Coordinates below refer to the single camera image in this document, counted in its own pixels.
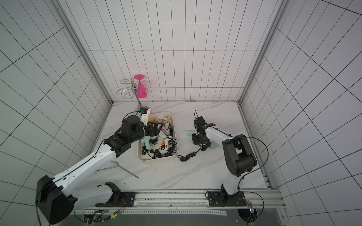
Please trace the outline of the white glue gun orange trigger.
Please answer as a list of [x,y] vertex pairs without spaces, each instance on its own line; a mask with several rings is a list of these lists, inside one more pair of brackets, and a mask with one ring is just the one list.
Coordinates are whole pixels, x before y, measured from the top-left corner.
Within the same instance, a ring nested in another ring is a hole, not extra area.
[[166,135],[163,131],[159,132],[159,137],[165,142],[169,143],[171,140],[173,140],[173,137],[171,135]]

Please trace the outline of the mint glue gun with stick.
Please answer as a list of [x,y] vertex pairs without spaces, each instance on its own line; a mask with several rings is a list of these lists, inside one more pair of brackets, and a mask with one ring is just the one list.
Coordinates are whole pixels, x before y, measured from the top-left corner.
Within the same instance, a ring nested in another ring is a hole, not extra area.
[[210,144],[210,148],[211,148],[211,149],[215,149],[215,148],[217,148],[218,146],[219,146],[219,144],[216,143],[216,142],[212,142],[212,143]]

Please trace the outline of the small mint glue gun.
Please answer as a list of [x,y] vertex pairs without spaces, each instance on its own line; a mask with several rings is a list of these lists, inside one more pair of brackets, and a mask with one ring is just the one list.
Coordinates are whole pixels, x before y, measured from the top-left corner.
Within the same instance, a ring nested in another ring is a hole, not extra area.
[[186,136],[191,137],[193,134],[195,134],[196,132],[194,130],[185,130],[183,132]]

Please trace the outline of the mint green glue gun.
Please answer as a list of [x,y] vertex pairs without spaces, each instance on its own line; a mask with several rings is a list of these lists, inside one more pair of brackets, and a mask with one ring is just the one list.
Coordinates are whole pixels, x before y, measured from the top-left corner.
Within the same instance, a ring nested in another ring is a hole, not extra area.
[[150,139],[151,137],[150,136],[145,136],[144,138],[142,138],[140,140],[141,143],[143,143],[146,147],[147,150],[151,150],[152,149],[152,146],[150,144]]

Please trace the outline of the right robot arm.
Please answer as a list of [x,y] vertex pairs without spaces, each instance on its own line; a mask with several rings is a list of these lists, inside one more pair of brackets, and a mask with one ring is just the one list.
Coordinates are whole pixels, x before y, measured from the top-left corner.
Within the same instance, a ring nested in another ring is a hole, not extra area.
[[241,134],[233,136],[220,131],[214,123],[206,123],[202,116],[194,119],[194,145],[209,147],[216,143],[223,149],[224,159],[229,170],[225,182],[221,185],[221,200],[230,202],[238,198],[241,181],[257,166],[257,159],[248,138]]

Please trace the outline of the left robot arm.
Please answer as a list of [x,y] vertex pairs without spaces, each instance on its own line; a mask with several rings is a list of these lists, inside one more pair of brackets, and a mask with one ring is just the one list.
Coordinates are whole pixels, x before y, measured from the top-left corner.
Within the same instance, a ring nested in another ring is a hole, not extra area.
[[94,172],[130,149],[132,143],[145,136],[157,136],[162,127],[161,122],[148,121],[148,115],[124,118],[121,127],[103,140],[96,151],[54,177],[44,176],[38,180],[35,197],[37,213],[42,213],[49,224],[54,225],[84,207],[119,205],[121,190],[112,182],[88,189],[78,187]]

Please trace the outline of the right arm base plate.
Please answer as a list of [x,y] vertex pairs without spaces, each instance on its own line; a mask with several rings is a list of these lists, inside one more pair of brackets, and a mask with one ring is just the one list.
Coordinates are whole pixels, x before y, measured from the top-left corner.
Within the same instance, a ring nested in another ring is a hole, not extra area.
[[207,191],[206,198],[210,207],[245,207],[248,205],[242,192],[229,195],[222,191]]

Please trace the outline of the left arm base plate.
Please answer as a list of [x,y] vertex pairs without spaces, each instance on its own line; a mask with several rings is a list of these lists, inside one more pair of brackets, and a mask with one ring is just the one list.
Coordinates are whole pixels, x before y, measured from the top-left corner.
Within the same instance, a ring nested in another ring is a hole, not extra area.
[[113,207],[133,207],[135,196],[135,192],[119,192],[114,196]]

